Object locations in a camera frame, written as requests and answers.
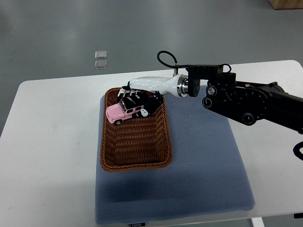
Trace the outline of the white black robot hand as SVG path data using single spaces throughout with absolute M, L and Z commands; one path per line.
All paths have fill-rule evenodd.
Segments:
M 152 92 L 153 96 L 143 105 L 143 108 L 134 114 L 134 117 L 147 117 L 154 113 L 163 103 L 163 95 L 170 93 L 176 97 L 186 97 L 187 76 L 174 74 L 166 77 L 140 77 L 128 81 L 119 90 L 118 97 L 132 94 L 136 91 Z

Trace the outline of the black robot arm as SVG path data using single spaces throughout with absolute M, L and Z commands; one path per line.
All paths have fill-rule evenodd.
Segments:
M 277 82 L 260 84 L 236 81 L 236 74 L 223 65 L 190 65 L 188 94 L 197 96 L 198 83 L 207 80 L 204 108 L 247 126 L 266 119 L 303 132 L 303 100 L 285 92 Z

